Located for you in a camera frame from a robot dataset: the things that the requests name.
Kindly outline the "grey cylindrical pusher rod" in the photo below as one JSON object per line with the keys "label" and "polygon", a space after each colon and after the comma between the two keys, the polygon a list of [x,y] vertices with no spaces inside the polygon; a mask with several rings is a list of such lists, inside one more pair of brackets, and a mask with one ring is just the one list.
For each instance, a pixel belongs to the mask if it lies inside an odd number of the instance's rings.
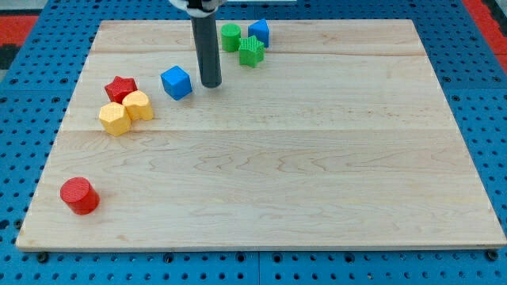
{"label": "grey cylindrical pusher rod", "polygon": [[201,84],[216,88],[222,83],[222,74],[215,14],[192,17],[191,23]]}

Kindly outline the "white rod mount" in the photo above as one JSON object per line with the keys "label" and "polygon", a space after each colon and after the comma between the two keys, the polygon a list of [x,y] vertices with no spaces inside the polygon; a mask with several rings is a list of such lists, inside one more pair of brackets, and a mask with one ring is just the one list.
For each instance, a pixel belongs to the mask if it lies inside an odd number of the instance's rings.
{"label": "white rod mount", "polygon": [[169,0],[175,8],[185,11],[190,17],[204,18],[215,13],[227,0]]}

